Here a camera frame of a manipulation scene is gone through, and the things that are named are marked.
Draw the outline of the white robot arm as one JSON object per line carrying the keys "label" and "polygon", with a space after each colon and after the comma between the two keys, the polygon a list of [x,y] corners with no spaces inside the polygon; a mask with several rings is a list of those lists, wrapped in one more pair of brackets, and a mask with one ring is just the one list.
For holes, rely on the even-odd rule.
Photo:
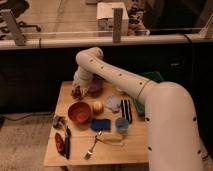
{"label": "white robot arm", "polygon": [[85,95],[98,75],[145,106],[149,171],[204,171],[194,101],[174,82],[157,83],[103,61],[92,47],[77,53],[73,87]]}

